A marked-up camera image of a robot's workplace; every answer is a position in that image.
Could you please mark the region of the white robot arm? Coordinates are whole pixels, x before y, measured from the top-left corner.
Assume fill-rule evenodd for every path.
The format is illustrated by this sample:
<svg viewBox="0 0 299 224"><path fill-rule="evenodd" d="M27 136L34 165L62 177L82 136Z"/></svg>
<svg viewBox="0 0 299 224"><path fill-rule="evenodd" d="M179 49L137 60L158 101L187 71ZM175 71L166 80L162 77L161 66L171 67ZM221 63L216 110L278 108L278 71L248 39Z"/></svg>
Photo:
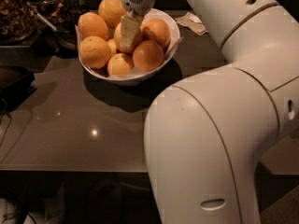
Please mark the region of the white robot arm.
<svg viewBox="0 0 299 224"><path fill-rule="evenodd" d="M226 60L149 108L145 158L163 224L260 224L260 157L298 126L299 23L276 0L187 0Z"/></svg>

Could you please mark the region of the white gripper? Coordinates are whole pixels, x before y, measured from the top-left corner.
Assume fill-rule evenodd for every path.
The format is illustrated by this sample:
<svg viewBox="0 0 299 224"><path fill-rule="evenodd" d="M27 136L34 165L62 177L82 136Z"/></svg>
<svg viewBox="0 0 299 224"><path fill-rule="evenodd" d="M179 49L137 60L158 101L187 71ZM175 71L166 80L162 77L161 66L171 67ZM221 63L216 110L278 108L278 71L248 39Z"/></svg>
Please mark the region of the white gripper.
<svg viewBox="0 0 299 224"><path fill-rule="evenodd" d="M123 7L128 11L121 17L120 46L129 49L138 34L143 17L152 8L155 0L121 0Z"/></svg>

